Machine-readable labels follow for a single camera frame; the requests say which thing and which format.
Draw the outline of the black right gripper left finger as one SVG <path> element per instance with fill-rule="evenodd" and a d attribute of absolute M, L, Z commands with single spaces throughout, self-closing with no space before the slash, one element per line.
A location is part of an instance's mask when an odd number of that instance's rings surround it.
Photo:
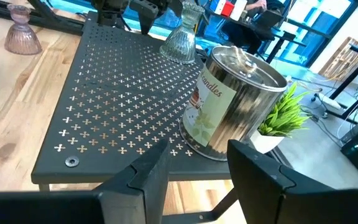
<path fill-rule="evenodd" d="M 160 223 L 169 169 L 169 142 L 163 139 L 99 185 L 104 222 Z"/>

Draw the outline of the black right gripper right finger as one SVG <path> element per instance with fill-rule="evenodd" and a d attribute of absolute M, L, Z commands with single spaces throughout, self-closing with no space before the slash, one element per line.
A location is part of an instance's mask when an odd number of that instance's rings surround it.
<path fill-rule="evenodd" d="M 332 190 L 237 140 L 227 161 L 247 223 L 314 223 L 306 197 Z"/>

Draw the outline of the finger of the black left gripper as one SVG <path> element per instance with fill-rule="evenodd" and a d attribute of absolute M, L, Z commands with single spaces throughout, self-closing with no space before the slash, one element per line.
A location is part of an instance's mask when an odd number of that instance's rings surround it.
<path fill-rule="evenodd" d="M 129 6 L 138 13 L 141 34 L 147 35 L 157 18 L 159 12 L 157 5 L 149 0 L 132 0 Z"/>

